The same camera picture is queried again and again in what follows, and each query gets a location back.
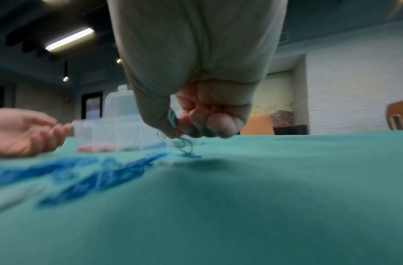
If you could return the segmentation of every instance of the ceiling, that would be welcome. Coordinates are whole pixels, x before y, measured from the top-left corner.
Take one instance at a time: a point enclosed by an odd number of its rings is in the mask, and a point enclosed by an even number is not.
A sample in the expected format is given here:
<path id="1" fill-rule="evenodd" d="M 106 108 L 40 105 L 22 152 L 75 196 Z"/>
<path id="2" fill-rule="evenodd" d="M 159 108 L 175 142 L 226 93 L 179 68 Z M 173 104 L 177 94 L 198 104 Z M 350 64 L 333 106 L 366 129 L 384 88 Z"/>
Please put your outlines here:
<path id="1" fill-rule="evenodd" d="M 283 29 L 286 43 L 402 20 L 403 7 L 393 13 L 396 2 L 289 0 Z M 45 50 L 87 27 L 95 31 L 95 38 L 59 52 Z M 82 86 L 81 77 L 93 72 L 106 79 L 124 78 L 115 64 L 117 56 L 106 0 L 0 0 L 1 76 L 72 89 Z M 65 60 L 69 84 L 61 81 Z"/>

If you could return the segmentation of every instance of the hand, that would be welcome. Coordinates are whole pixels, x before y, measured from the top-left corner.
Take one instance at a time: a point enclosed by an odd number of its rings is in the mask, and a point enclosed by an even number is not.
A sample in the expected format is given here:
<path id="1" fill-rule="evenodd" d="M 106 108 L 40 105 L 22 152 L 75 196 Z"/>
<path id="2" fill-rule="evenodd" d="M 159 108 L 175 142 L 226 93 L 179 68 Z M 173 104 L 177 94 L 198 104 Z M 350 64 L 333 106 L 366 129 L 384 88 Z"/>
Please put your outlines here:
<path id="1" fill-rule="evenodd" d="M 40 112 L 0 109 L 0 156 L 32 156 L 63 145 L 70 125 Z"/>
<path id="2" fill-rule="evenodd" d="M 276 50 L 287 0 L 108 0 L 144 122 L 175 138 L 228 138 L 245 125 Z M 183 109 L 175 130 L 170 95 Z"/>

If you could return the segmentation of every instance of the fluorescent light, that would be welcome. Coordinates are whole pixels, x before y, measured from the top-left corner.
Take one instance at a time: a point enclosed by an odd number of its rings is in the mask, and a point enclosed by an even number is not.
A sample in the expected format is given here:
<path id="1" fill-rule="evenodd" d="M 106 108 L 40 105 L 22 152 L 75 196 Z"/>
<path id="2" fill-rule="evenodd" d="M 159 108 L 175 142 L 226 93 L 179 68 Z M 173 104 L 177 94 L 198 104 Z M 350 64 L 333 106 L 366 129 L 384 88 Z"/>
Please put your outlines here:
<path id="1" fill-rule="evenodd" d="M 83 37 L 86 37 L 86 36 L 92 34 L 93 32 L 94 32 L 94 30 L 92 28 L 84 29 L 82 31 L 79 31 L 78 33 L 75 33 L 75 34 L 70 35 L 70 36 L 68 36 L 68 37 L 66 37 L 64 39 L 61 39 L 60 41 L 56 41 L 56 42 L 48 45 L 45 49 L 47 51 L 52 51 L 54 49 L 57 49 L 59 47 L 62 47 L 64 45 L 66 45 L 68 43 L 71 43 L 73 41 L 77 41 L 77 40 L 79 40 L 79 39 L 81 39 Z"/>

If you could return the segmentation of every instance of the chair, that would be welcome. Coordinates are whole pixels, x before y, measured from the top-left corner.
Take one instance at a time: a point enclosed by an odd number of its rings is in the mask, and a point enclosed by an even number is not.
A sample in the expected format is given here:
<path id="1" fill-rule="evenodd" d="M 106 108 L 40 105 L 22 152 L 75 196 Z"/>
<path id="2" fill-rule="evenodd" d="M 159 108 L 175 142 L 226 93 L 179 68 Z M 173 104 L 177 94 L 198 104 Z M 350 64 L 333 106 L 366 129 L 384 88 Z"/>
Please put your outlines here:
<path id="1" fill-rule="evenodd" d="M 242 128 L 241 135 L 274 135 L 270 115 L 251 115 L 247 124 Z"/>
<path id="2" fill-rule="evenodd" d="M 391 130 L 403 130 L 403 101 L 388 105 L 386 121 Z"/>

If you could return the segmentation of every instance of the orange chair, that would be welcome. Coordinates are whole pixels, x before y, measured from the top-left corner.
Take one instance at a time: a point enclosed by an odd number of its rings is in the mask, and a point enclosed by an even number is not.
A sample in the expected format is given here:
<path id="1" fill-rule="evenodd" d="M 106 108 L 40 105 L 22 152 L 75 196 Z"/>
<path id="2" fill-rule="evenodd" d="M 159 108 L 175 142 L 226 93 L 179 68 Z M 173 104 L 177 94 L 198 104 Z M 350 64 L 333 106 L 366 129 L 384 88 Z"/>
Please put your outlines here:
<path id="1" fill-rule="evenodd" d="M 391 130 L 403 130 L 403 101 L 388 105 L 386 121 Z"/>
<path id="2" fill-rule="evenodd" d="M 273 124 L 269 114 L 251 115 L 242 128 L 241 135 L 274 135 Z"/>

